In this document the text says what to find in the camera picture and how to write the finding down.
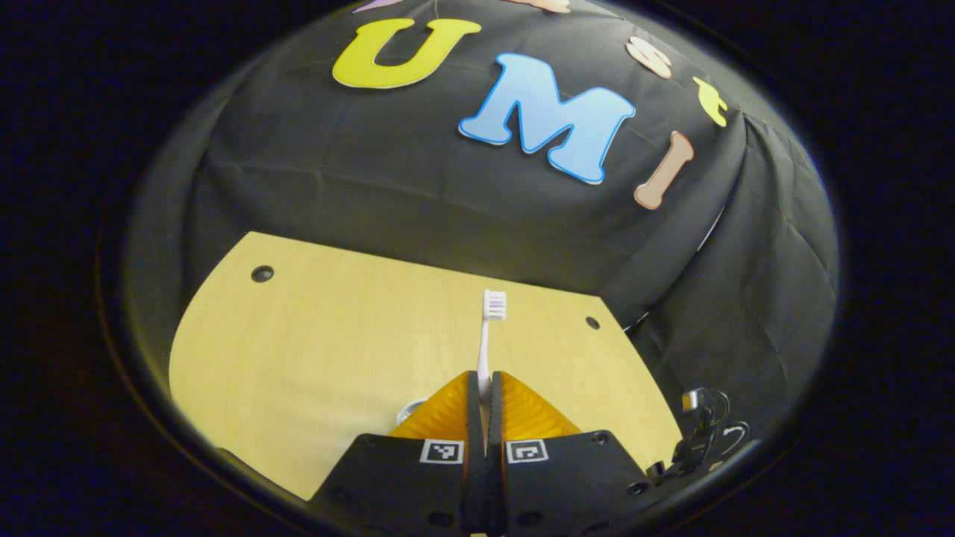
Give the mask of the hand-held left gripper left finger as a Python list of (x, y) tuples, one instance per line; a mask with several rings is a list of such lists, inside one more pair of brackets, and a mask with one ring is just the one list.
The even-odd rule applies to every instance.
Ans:
[(483, 533), (477, 374), (464, 371), (389, 435), (356, 436), (310, 508), (358, 535)]

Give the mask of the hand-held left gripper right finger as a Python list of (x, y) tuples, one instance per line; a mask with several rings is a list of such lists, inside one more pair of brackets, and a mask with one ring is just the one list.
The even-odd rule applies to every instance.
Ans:
[(492, 374), (489, 422), (491, 535), (617, 535), (624, 520), (651, 504), (651, 481), (617, 436), (593, 430), (514, 439), (505, 388), (514, 377)]

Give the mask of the white toothbrush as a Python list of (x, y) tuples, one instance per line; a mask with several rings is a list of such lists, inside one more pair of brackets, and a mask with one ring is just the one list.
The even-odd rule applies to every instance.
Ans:
[(489, 364), (490, 322), (506, 319), (507, 293), (504, 290), (485, 289), (482, 295), (480, 353), (477, 358), (477, 387), (480, 404), (488, 405), (491, 398), (492, 374)]

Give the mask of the black backdrop cloth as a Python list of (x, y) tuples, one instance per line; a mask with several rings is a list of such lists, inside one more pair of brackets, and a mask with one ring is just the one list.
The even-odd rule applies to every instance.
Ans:
[(137, 187), (117, 268), (164, 393), (250, 232), (603, 300), (662, 391), (774, 434), (821, 369), (839, 244), (818, 167), (725, 48), (645, 9), (344, 9), (209, 92)]

